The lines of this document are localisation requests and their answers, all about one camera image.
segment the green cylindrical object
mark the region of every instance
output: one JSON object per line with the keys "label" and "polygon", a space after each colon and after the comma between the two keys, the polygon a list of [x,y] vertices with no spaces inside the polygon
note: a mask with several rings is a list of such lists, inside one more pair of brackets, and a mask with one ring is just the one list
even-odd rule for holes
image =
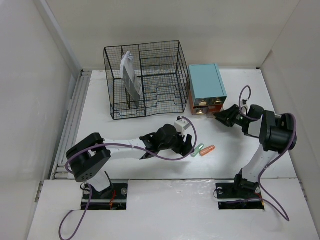
{"label": "green cylindrical object", "polygon": [[194,152],[191,153],[191,156],[192,157],[195,157],[198,155],[198,153],[200,153],[200,151],[204,148],[205,145],[203,145],[202,143],[199,144],[195,149],[194,149]]}

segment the orange cylindrical object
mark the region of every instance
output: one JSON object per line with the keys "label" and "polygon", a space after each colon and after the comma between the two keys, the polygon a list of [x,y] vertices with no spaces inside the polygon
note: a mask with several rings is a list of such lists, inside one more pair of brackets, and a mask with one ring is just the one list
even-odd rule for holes
{"label": "orange cylindrical object", "polygon": [[206,154],[212,152],[213,150],[215,150],[215,148],[216,147],[214,145],[206,147],[205,149],[200,151],[200,156],[203,157],[204,155],[206,155]]}

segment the black wire basket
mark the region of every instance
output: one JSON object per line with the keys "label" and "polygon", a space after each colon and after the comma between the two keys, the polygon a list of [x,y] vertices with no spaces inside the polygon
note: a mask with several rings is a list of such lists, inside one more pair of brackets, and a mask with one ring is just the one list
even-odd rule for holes
{"label": "black wire basket", "polygon": [[[134,102],[120,78],[121,59],[130,51],[142,95]],[[104,48],[104,64],[114,120],[183,113],[190,90],[187,63],[179,41]]]}

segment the blue box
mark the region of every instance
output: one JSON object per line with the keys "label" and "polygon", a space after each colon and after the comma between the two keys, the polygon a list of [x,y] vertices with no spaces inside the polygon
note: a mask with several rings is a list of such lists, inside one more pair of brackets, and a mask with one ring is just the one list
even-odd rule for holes
{"label": "blue box", "polygon": [[227,92],[217,64],[189,65],[193,106],[222,105]]}

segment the purple cable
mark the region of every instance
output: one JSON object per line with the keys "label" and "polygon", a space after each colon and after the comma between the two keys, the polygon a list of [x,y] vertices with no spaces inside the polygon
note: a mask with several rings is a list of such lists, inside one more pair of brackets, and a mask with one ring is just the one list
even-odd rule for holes
{"label": "purple cable", "polygon": [[71,210],[70,212],[67,213],[67,215],[65,215],[65,217],[63,218],[63,220],[62,220],[61,223],[60,223],[60,226],[59,226],[59,238],[60,238],[60,240],[71,240],[71,239],[76,235],[78,229],[80,228],[80,225],[81,225],[82,220],[84,219],[84,217],[85,217],[85,215],[86,215],[86,212],[87,212],[87,210],[88,210],[88,208],[89,208],[90,201],[91,201],[91,198],[92,198],[92,187],[91,187],[90,184],[87,184],[87,185],[88,185],[89,191],[90,191],[89,199],[88,199],[88,203],[87,203],[86,206],[85,206],[85,209],[84,209],[84,212],[83,212],[83,214],[82,214],[82,217],[81,217],[81,219],[80,219],[80,221],[79,221],[79,223],[78,223],[78,226],[76,226],[76,228],[75,228],[73,234],[71,235],[71,237],[69,237],[69,238],[67,238],[67,239],[64,239],[64,238],[61,236],[61,228],[62,228],[62,225],[64,224],[64,221],[65,221],[66,218],[69,216],[69,214],[71,214],[71,213],[74,211],[74,210]]}
{"label": "purple cable", "polygon": [[249,117],[249,116],[245,115],[245,114],[242,112],[242,108],[241,108],[241,98],[242,98],[242,94],[244,93],[244,91],[245,91],[246,89],[249,89],[249,97],[248,97],[248,100],[251,98],[251,93],[252,93],[251,87],[250,87],[249,85],[247,85],[247,86],[245,86],[245,87],[241,90],[240,95],[239,95],[240,114],[241,114],[241,116],[243,116],[243,117],[246,118],[246,119],[249,119],[249,120],[251,120],[251,121],[257,121],[257,120],[259,120],[259,119]]}
{"label": "purple cable", "polygon": [[81,151],[77,152],[75,155],[70,157],[70,159],[65,163],[65,169],[66,169],[66,171],[68,173],[73,174],[73,172],[69,169],[69,164],[70,164],[71,161],[73,161],[75,158],[77,158],[81,154],[86,153],[86,152],[88,152],[88,151],[90,151],[92,149],[101,148],[101,147],[107,147],[107,146],[117,146],[117,147],[125,147],[125,148],[130,148],[130,149],[131,148],[139,149],[139,150],[144,151],[144,152],[146,152],[146,153],[148,153],[148,154],[150,154],[150,155],[152,155],[152,156],[154,156],[156,158],[159,158],[159,159],[162,159],[162,160],[167,160],[167,161],[179,161],[179,160],[185,159],[186,157],[188,157],[190,154],[193,153],[193,150],[197,146],[198,137],[197,137],[197,131],[196,131],[196,128],[195,128],[194,124],[188,118],[186,118],[184,116],[181,116],[181,118],[187,120],[190,123],[190,125],[191,125],[191,127],[193,128],[193,131],[194,131],[194,145],[193,145],[191,151],[185,156],[182,156],[182,157],[179,157],[179,158],[167,158],[167,157],[159,156],[159,155],[157,155],[157,154],[155,154],[155,153],[153,153],[153,152],[151,152],[151,151],[149,151],[149,150],[147,150],[147,149],[145,149],[143,147],[139,147],[139,146],[132,146],[132,145],[127,145],[127,144],[122,144],[122,143],[103,143],[103,144],[99,144],[99,145],[94,145],[94,146],[88,147],[88,148],[86,148],[84,150],[81,150]]}
{"label": "purple cable", "polygon": [[[149,151],[147,149],[144,149],[142,147],[139,147],[139,146],[132,146],[132,145],[121,144],[121,143],[103,143],[103,144],[99,144],[99,145],[94,145],[94,146],[88,147],[88,148],[86,148],[86,149],[84,149],[82,151],[77,152],[75,155],[70,157],[70,159],[68,159],[68,161],[65,163],[65,169],[66,169],[66,171],[68,173],[73,174],[73,172],[68,167],[71,161],[73,161],[75,158],[77,158],[81,154],[86,153],[86,152],[88,152],[88,151],[90,151],[92,149],[96,149],[96,148],[100,148],[100,147],[107,147],[107,146],[118,146],[118,147],[125,147],[125,148],[135,148],[135,149],[139,149],[139,150],[145,151],[146,153],[148,153],[148,154],[150,154],[150,155],[152,155],[152,156],[154,156],[156,158],[167,160],[167,161],[179,161],[179,160],[185,159],[186,157],[188,157],[190,154],[193,153],[193,150],[197,146],[198,136],[197,136],[197,131],[196,131],[196,128],[195,128],[194,124],[188,118],[186,118],[184,116],[181,116],[181,118],[187,120],[190,123],[190,125],[191,125],[191,127],[193,128],[193,131],[194,131],[194,145],[193,145],[191,151],[187,155],[185,155],[183,157],[166,158],[166,157],[163,157],[163,156],[158,156],[155,153],[153,153],[153,152],[151,152],[151,151]],[[64,221],[69,216],[69,214],[71,214],[73,212],[73,210],[71,210],[70,212],[67,213],[67,215],[65,215],[65,217],[63,218],[62,222],[60,223],[60,227],[59,227],[59,238],[60,238],[60,240],[71,240],[76,235],[76,233],[77,233],[77,231],[78,231],[78,229],[79,229],[79,227],[80,227],[80,225],[82,223],[82,220],[84,219],[84,217],[86,215],[86,212],[87,212],[87,210],[89,208],[90,201],[91,201],[91,198],[92,198],[92,187],[88,183],[87,183],[87,185],[89,186],[89,189],[90,189],[90,195],[89,195],[88,203],[86,204],[86,207],[84,209],[83,215],[82,215],[78,225],[76,226],[74,233],[71,235],[71,237],[69,237],[68,239],[64,239],[61,236],[61,228],[62,228],[62,225],[64,224]]]}
{"label": "purple cable", "polygon": [[284,207],[280,204],[280,202],[274,197],[272,196],[261,184],[261,177],[262,175],[265,173],[265,171],[267,170],[267,168],[269,168],[272,164],[274,164],[276,161],[278,161],[291,147],[291,145],[293,144],[295,137],[296,137],[296,132],[297,132],[297,120],[295,118],[294,115],[292,115],[291,113],[287,113],[290,114],[292,119],[293,119],[293,132],[292,132],[292,137],[287,145],[287,147],[283,150],[282,153],[280,153],[274,160],[272,160],[270,163],[268,163],[265,168],[260,172],[260,174],[258,175],[258,183],[260,185],[260,188],[273,200],[275,201],[275,203],[281,208],[281,210],[283,211],[283,213],[275,206],[273,205],[271,202],[269,202],[268,200],[265,200],[264,198],[249,198],[249,199],[241,199],[241,200],[237,200],[237,201],[229,201],[229,203],[231,204],[236,204],[236,203],[243,203],[243,202],[250,202],[252,200],[261,200],[261,201],[265,201],[266,203],[270,204],[287,222],[290,222],[290,218],[286,212],[286,210],[284,209]]}

